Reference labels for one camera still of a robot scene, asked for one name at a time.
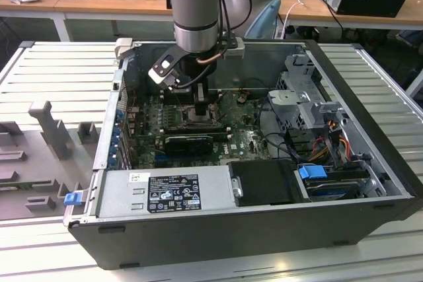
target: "blue latch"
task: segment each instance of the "blue latch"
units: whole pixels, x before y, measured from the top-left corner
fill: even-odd
[[[325,168],[322,165],[304,165],[298,170],[301,179],[313,179],[313,178],[327,178]]]
[[[124,112],[121,111],[120,109],[117,109],[117,111],[116,111],[116,120],[117,121],[122,121],[122,119],[124,119]]]
[[[65,206],[82,205],[82,193],[68,193],[64,200]]]
[[[121,130],[119,127],[113,127],[113,130],[112,130],[113,135],[120,135],[120,132]]]

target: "black cable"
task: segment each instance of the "black cable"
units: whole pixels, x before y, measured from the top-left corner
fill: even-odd
[[[284,26],[284,21],[282,20],[282,17],[281,17],[281,15],[280,15],[280,13],[278,13],[278,17],[279,17],[279,21],[280,21],[280,23],[282,23],[282,26]]]
[[[208,74],[208,71],[210,70],[211,66],[212,66],[211,64],[207,65],[207,67],[195,79],[192,79],[191,81],[189,81],[185,84],[182,84],[182,85],[175,85],[174,87],[177,88],[177,89],[183,89],[183,88],[187,88],[187,87],[189,87],[193,84],[198,83]]]
[[[247,77],[246,79],[243,79],[241,81],[241,84],[239,85],[239,90],[243,90],[244,89],[244,85],[245,83],[249,82],[249,81],[258,81],[260,83],[263,84],[264,87],[266,87],[268,90],[272,90],[269,85],[267,85],[263,80],[259,79],[258,77]]]
[[[325,0],[326,6],[329,9],[330,14],[332,15],[333,19],[335,19],[335,21],[339,24],[339,26],[341,27],[341,40],[344,38],[344,27],[341,25],[341,23],[339,22],[339,20],[335,17],[334,13],[332,12],[332,8],[329,6],[328,4],[328,0]]]
[[[220,24],[220,30],[219,30],[219,45],[217,46],[217,52],[220,51],[222,48],[223,43],[223,11],[222,11],[222,0],[219,0],[219,24]]]
[[[262,128],[261,128],[261,124],[260,124],[260,119],[261,119],[261,116],[262,116],[262,112],[263,112],[263,107],[264,107],[264,105],[265,105],[265,103],[266,102],[269,102],[270,103],[270,101],[269,101],[269,99],[266,97],[265,99],[264,99],[264,101],[263,101],[263,103],[262,103],[262,106],[260,107],[260,110],[258,111],[258,117],[257,117],[257,129],[258,129],[258,133],[260,134],[260,136],[263,138],[263,139],[265,139],[266,141],[267,141],[267,143],[268,144],[270,144],[270,145],[273,145],[275,148],[277,148],[277,149],[279,149],[279,150],[281,150],[281,151],[283,151],[283,152],[285,152],[286,154],[288,154],[288,155],[290,155],[290,153],[288,152],[288,150],[285,150],[284,148],[281,148],[281,147],[279,147],[277,144],[275,144],[275,143],[273,143],[273,142],[271,142],[264,134],[263,134],[263,131],[262,131]]]
[[[221,52],[221,55],[223,56],[223,54],[226,53],[227,49],[229,49],[229,43],[231,42],[231,23],[229,22],[229,15],[227,13],[227,7],[226,7],[226,2],[225,0],[222,0],[222,7],[223,7],[223,11],[225,14],[225,20],[226,20],[226,29],[227,29],[227,39],[226,39],[226,46],[224,47],[224,49]]]
[[[242,26],[244,23],[246,23],[246,21],[250,18],[251,12],[252,12],[252,0],[249,0],[249,3],[250,3],[250,9],[249,9],[249,13],[248,13],[247,17],[245,17],[243,22],[241,22],[240,24],[237,24],[236,26],[231,28],[231,30],[238,29],[240,26]]]

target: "power supply label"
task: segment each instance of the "power supply label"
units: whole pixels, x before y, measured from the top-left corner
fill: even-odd
[[[198,174],[153,176],[148,181],[150,213],[201,209]]]

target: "white label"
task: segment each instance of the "white label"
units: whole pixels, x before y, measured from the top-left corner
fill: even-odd
[[[8,186],[6,188],[0,188],[0,192],[6,192],[6,191],[17,191],[18,188],[14,187],[14,186]]]
[[[200,200],[199,199],[192,199],[190,201],[186,201],[186,204],[187,205],[197,205],[199,203],[200,203]]]
[[[130,173],[130,182],[148,182],[151,173]]]

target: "cable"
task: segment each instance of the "cable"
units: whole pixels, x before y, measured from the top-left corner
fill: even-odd
[[[238,29],[240,26],[242,26],[244,23],[246,23],[246,21],[250,18],[251,12],[252,12],[252,0],[249,0],[249,3],[250,3],[250,9],[249,9],[249,13],[248,13],[247,17],[245,17],[243,22],[241,22],[240,24],[237,24],[236,26],[231,28],[231,30]]]
[[[225,54],[227,49],[229,48],[229,43],[231,42],[231,23],[229,22],[229,15],[227,13],[227,7],[226,7],[226,1],[225,0],[222,0],[222,5],[223,5],[224,13],[225,13],[226,29],[227,29],[226,46],[223,49],[223,51],[221,52],[221,55],[223,56],[223,54]]]
[[[259,79],[258,77],[247,77],[246,79],[243,79],[241,81],[241,84],[239,85],[239,90],[244,89],[244,85],[249,81],[258,81],[263,84],[264,87],[266,87],[268,90],[272,90],[269,85],[267,85],[263,80]]]
[[[288,17],[289,14],[291,13],[291,10],[296,6],[296,5],[303,5],[305,6],[305,3],[303,3],[301,0],[298,0],[298,2],[294,3],[291,8],[289,8],[288,12],[286,13],[286,17],[285,17],[285,22],[284,22],[284,26],[286,26],[286,22],[288,21]],[[281,35],[281,39],[285,38],[285,33],[286,33],[286,28],[284,28],[282,30],[282,35]]]
[[[198,83],[199,81],[201,81],[207,75],[211,66],[212,66],[211,64],[207,65],[207,67],[195,79],[192,79],[191,81],[189,81],[185,84],[182,84],[182,85],[175,85],[174,87],[177,88],[177,89],[183,89],[183,88],[187,88],[187,87],[189,87],[189,86],[191,86],[195,83]]]
[[[261,128],[261,124],[260,124],[260,118],[261,118],[261,116],[262,116],[262,111],[263,111],[263,108],[264,108],[264,105],[265,105],[265,103],[266,102],[269,102],[270,103],[270,101],[269,101],[269,99],[266,97],[265,99],[264,99],[264,101],[263,101],[263,103],[262,103],[262,106],[260,107],[260,110],[258,111],[258,115],[257,115],[257,129],[258,129],[258,133],[262,136],[262,138],[263,139],[265,139],[266,141],[267,141],[267,143],[268,144],[270,144],[270,145],[273,145],[275,148],[277,148],[278,150],[281,150],[281,151],[283,151],[283,152],[285,152],[286,154],[288,154],[288,155],[291,155],[290,153],[289,153],[289,151],[288,150],[285,150],[284,148],[281,148],[281,147],[279,147],[277,144],[275,144],[275,143],[273,143],[273,142],[271,142],[264,134],[263,134],[263,131],[262,131],[262,128]]]
[[[278,29],[278,17],[275,17],[275,30],[273,31],[272,39],[276,36],[276,30]]]
[[[339,24],[339,26],[341,27],[341,40],[344,38],[344,27],[341,25],[341,23],[339,22],[339,20],[335,17],[334,13],[332,12],[332,8],[329,6],[328,4],[328,0],[325,0],[326,6],[329,9],[330,14],[332,15],[333,19],[335,19],[335,21]]]
[[[278,13],[278,17],[279,17],[280,23],[282,23],[282,26],[284,26],[284,21],[282,20],[282,16],[280,15],[280,13]]]

